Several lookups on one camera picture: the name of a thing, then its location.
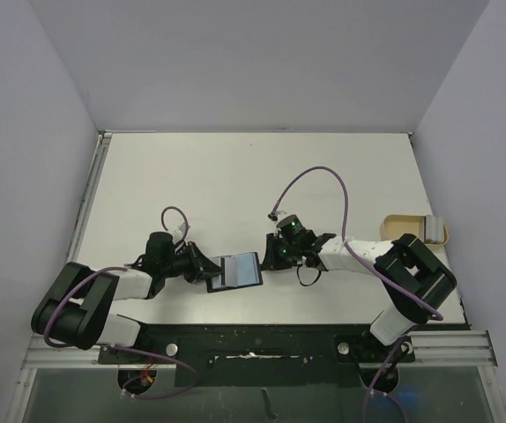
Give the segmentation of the white card with black stripe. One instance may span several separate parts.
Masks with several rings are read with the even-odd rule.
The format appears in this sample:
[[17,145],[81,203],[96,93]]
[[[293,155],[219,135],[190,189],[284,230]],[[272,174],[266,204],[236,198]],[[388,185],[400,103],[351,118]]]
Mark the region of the white card with black stripe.
[[237,287],[239,282],[239,264],[233,256],[224,256],[221,260],[223,264],[223,275],[221,285],[223,287]]

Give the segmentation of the black leather card holder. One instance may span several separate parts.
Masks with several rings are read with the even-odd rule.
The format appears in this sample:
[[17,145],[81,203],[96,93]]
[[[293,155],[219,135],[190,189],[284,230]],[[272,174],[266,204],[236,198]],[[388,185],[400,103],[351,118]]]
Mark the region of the black leather card holder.
[[222,273],[206,282],[208,293],[219,293],[263,284],[257,252],[212,257]]

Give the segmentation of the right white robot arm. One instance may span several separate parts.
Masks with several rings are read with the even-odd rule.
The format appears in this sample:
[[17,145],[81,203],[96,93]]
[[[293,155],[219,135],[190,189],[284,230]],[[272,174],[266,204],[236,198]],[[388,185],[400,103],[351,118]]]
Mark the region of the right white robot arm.
[[266,235],[263,271],[306,266],[319,273],[352,271],[379,278],[391,304],[370,324],[364,352],[384,360],[395,342],[431,320],[457,286],[453,273],[415,235],[388,241],[344,241],[332,233],[315,234],[295,214],[272,212],[275,224]]

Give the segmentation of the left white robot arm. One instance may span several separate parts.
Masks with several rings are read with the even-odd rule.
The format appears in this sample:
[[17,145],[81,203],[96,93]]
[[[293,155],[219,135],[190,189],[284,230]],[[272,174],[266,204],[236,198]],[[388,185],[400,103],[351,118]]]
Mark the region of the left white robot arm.
[[96,271],[68,262],[33,312],[31,329],[54,348],[119,345],[127,360],[139,362],[149,354],[151,341],[139,333],[142,323],[111,313],[113,303],[150,300],[169,278],[210,282],[222,274],[221,262],[206,257],[196,243],[153,232],[134,263]]

